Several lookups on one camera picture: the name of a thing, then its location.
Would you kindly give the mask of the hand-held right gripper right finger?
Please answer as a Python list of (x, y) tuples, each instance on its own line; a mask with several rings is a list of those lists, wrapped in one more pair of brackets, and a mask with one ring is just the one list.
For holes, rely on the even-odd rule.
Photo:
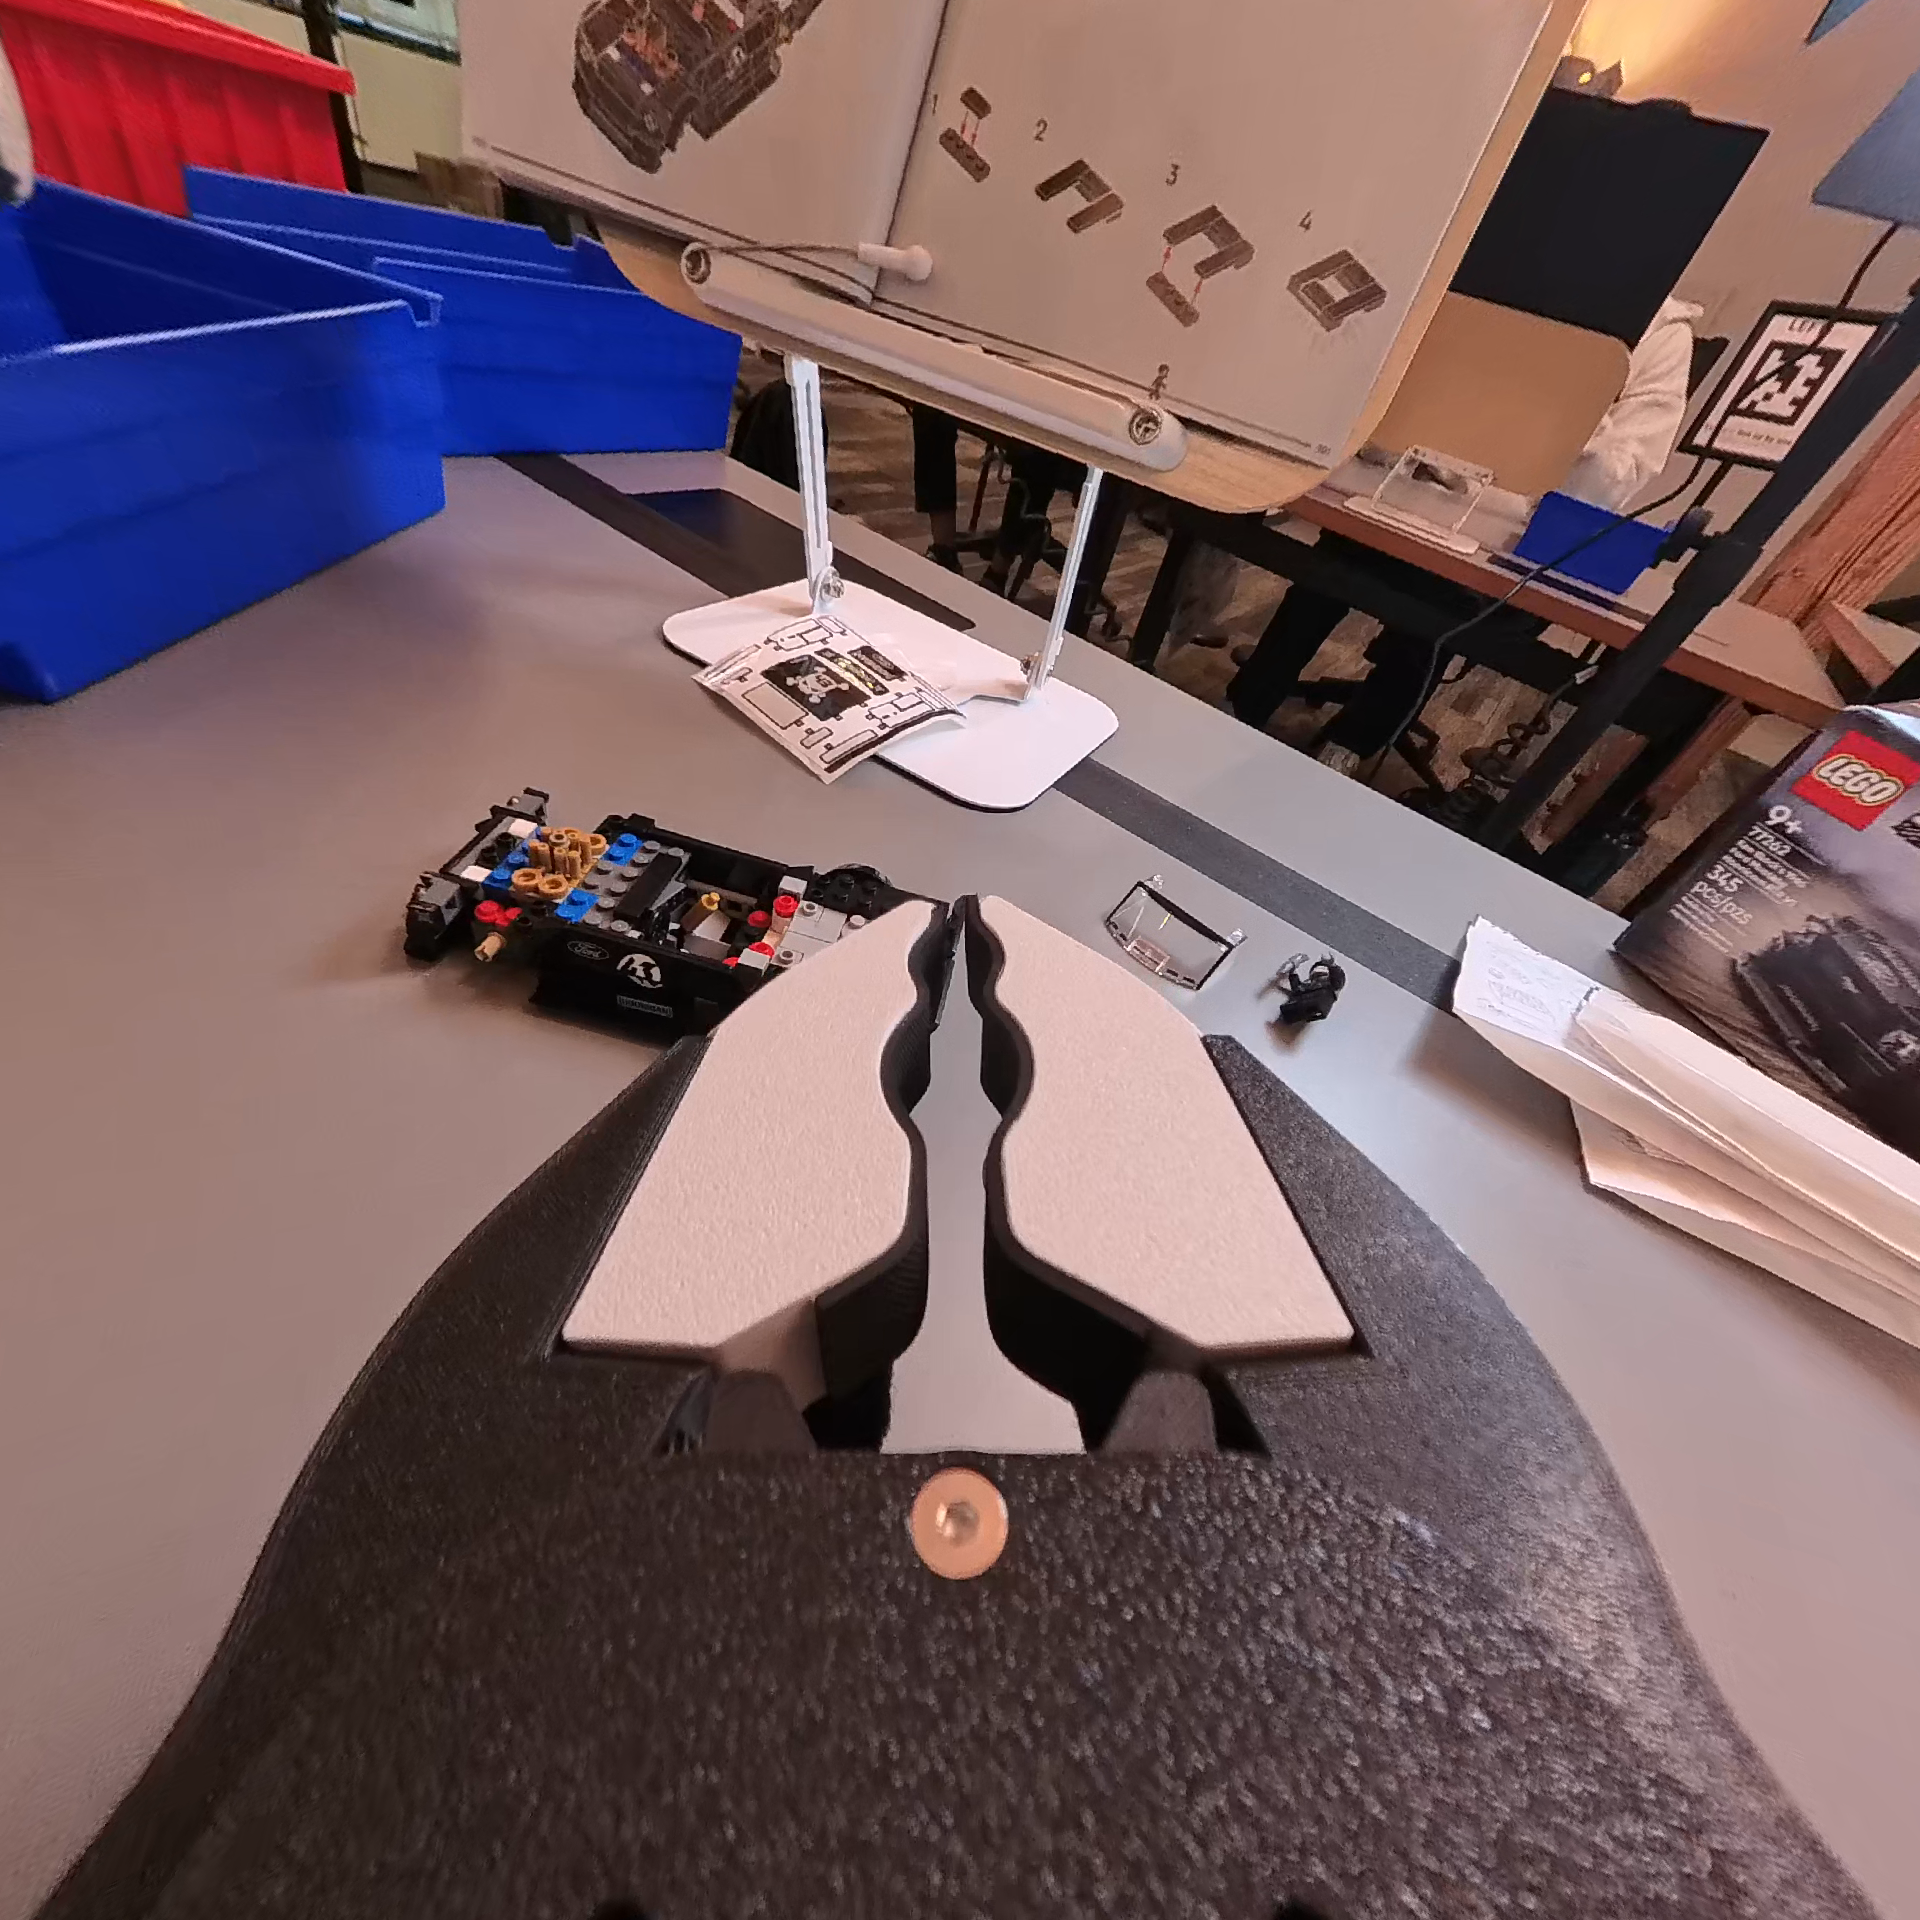
[(964, 902), (964, 950), (997, 1106), (987, 1317), (1083, 1450), (1139, 1388), (1200, 1445), (1235, 1442), (1233, 1365), (1351, 1359), (1354, 1319), (1189, 1015), (1006, 899)]

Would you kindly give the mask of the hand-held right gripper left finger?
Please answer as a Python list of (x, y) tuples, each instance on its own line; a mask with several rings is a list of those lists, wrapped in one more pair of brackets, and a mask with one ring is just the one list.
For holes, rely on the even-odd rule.
[(932, 1020), (948, 908), (909, 902), (760, 987), (696, 1047), (563, 1323), (589, 1355), (883, 1377), (925, 1319)]

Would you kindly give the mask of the transparent lego windshield piece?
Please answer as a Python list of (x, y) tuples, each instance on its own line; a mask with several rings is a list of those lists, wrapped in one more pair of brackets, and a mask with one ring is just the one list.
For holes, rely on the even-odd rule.
[(1202, 991), (1243, 942), (1243, 926), (1211, 926), (1166, 892), (1164, 874), (1135, 880), (1101, 925), (1129, 964), (1184, 991)]

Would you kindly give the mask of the partly built lego car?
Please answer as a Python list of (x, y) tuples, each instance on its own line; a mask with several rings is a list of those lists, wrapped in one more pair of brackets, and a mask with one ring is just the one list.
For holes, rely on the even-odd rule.
[(909, 892), (865, 865), (791, 865), (611, 813), (578, 829), (525, 786), (412, 885), (403, 953), (517, 965), (534, 1002), (637, 1038), (702, 1038), (765, 982)]

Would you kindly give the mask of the instruction booklet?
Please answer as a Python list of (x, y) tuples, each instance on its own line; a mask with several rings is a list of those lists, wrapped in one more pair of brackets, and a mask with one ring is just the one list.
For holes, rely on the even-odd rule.
[(743, 331), (1179, 467), (1328, 467), (1582, 4), (461, 4), (466, 151)]

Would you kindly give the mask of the lego set box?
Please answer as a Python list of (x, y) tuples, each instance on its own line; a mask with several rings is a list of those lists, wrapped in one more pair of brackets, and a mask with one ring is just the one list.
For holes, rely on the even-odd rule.
[(1618, 960), (1918, 1156), (1918, 702), (1843, 707), (1651, 892)]

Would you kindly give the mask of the black and white sticker sheet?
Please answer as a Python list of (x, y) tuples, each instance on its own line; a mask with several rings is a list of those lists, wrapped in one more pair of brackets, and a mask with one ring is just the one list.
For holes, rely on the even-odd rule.
[(808, 614), (709, 664), (696, 683), (822, 785), (964, 707), (834, 614)]

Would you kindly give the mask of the book stand with white base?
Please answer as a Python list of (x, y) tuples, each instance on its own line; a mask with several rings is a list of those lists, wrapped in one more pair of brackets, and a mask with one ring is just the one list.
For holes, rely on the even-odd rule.
[[(1116, 730), (1108, 702), (1054, 673), (1101, 482), (1125, 465), (1179, 467), (1189, 431), (1155, 398), (1042, 372), (829, 296), (781, 270), (770, 248), (692, 242), (681, 274), (709, 311), (783, 354), (805, 575), (673, 614), (664, 643), (822, 785), (883, 762), (972, 809), (1037, 802)], [(894, 587), (846, 577), (829, 540), (827, 367), (953, 419), (1006, 424), (1019, 440), (1057, 443), (1083, 467), (1066, 577), (1030, 658), (901, 605)]]

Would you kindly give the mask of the white paper sheets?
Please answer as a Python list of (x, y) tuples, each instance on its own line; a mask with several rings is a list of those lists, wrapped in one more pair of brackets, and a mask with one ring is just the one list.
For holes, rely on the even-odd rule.
[(1592, 1188), (1918, 1350), (1918, 1162), (1476, 919), (1452, 1015), (1571, 1100)]

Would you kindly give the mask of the black office chair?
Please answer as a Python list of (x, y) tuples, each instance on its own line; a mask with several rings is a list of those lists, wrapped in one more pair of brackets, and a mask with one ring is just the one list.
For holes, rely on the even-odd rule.
[(980, 552), (987, 563), (980, 584), (1014, 602), (1038, 565), (1050, 563), (1066, 571), (1068, 547), (1051, 534), (1051, 505), (1054, 495), (1083, 505), (1092, 469), (1024, 440), (992, 440), (989, 448), (1004, 455), (1008, 481), (997, 532), (944, 534), (932, 543), (928, 556), (950, 571), (964, 571), (964, 552)]

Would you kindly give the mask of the wooden desk with black legs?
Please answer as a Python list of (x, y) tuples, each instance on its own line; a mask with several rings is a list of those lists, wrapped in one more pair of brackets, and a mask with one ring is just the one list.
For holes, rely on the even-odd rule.
[(1714, 691), (1722, 707), (1741, 707), (1741, 714), (1727, 723), (1718, 714), (1705, 719), (1670, 757), (1640, 747), (1607, 785), (1579, 776), (1587, 808), (1598, 808), (1603, 818), (1640, 802), (1643, 790), (1661, 781), (1672, 767), (1682, 771), (1679, 786), (1688, 790), (1699, 781), (1699, 771), (1722, 755), (1722, 741), (1741, 734), (1750, 714), (1777, 714), (1816, 730), (1837, 713), (1870, 705), (1879, 700), (1874, 689), (1862, 689), (1857, 683), (1837, 683), (1809, 638), (1762, 606), (1723, 602), (1714, 609), (1705, 609), (1672, 652), (1657, 658), (1643, 638), (1651, 627), (1665, 624), (1665, 614), (1677, 606), (1677, 591), (1645, 609), (1634, 602), (1592, 595), (1584, 584), (1556, 571), (1533, 577), (1524, 569), (1512, 569), (1500, 552), (1459, 556), (1426, 540), (1426, 532), (1361, 515), (1349, 501), (1328, 491), (1314, 491), (1275, 515), (1224, 515), (1166, 495), (1161, 515), (1166, 528), (1166, 556), (1152, 577), (1150, 602), (1139, 609), (1139, 624), (1128, 639), (1128, 658), (1150, 673), (1161, 669), (1173, 605), (1179, 602), (1189, 563), (1200, 547), (1233, 552), (1243, 565), (1283, 582), (1319, 584), (1340, 595), (1349, 606), (1408, 629), (1442, 632), (1448, 627), (1431, 606), (1431, 587), (1397, 591), (1379, 584), (1326, 547), (1328, 540), (1347, 540), (1375, 557), (1410, 565), (1421, 575), (1482, 602), (1496, 605), (1509, 595), (1509, 609), (1529, 609), (1548, 627), (1584, 638), (1592, 645), (1630, 664), (1651, 664), (1654, 675), (1702, 687)]

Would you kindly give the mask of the small blue parts bin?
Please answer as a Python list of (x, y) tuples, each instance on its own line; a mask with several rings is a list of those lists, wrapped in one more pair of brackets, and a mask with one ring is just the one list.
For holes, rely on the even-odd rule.
[(1571, 494), (1541, 494), (1509, 563), (1621, 596), (1659, 565), (1670, 532), (1672, 522), (1621, 515)]

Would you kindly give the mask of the black slanted stand pole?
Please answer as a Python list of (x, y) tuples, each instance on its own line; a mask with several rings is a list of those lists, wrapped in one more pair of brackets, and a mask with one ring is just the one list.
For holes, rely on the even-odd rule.
[(1918, 285), (1908, 292), (1905, 311), (1886, 337), (1864, 348), (1837, 398), (1791, 448), (1755, 503), (1746, 503), (1733, 526), (1679, 571), (1670, 602), (1654, 614), (1645, 629), (1627, 650), (1618, 650), (1599, 669), (1569, 725), (1553, 734), (1509, 798), (1489, 813), (1476, 834), (1476, 847), (1507, 854), (1521, 842), (1529, 818), (1553, 800), (1560, 781), (1579, 771), (1584, 755), (1607, 734), (1607, 728), (1613, 728), (1613, 723), (1621, 723), (1670, 658), (1677, 658), (1699, 624), (1746, 582), (1772, 534), (1816, 494), (1816, 485), (1857, 452), (1870, 424), (1900, 394), (1914, 372)]

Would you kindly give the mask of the wooden support beam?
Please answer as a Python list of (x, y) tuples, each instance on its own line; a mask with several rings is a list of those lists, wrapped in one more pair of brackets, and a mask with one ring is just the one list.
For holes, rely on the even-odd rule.
[(1750, 725), (1782, 751), (1855, 700), (1918, 695), (1918, 398), (1852, 456), (1745, 605), (1791, 632), (1791, 664), (1814, 665), (1827, 695), (1723, 700), (1645, 790), (1651, 824), (1672, 816)]

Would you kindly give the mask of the printed tag sign on pole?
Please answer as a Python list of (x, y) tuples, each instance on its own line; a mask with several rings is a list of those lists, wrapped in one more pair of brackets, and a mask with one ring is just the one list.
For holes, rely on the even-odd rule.
[(1770, 301), (1732, 367), (1709, 390), (1677, 455), (1781, 469), (1827, 402), (1894, 323), (1887, 311)]

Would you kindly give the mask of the beige and black desk divider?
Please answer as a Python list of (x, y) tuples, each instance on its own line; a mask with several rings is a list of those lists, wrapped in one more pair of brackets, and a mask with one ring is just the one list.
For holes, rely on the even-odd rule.
[(1424, 443), (1560, 494), (1763, 145), (1686, 101), (1553, 88), (1361, 456)]

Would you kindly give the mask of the red plastic bin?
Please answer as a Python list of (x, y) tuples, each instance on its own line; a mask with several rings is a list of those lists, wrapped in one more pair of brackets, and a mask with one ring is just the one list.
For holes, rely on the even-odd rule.
[(35, 178), (182, 215), (185, 169), (347, 188), (337, 61), (176, 4), (4, 4)]

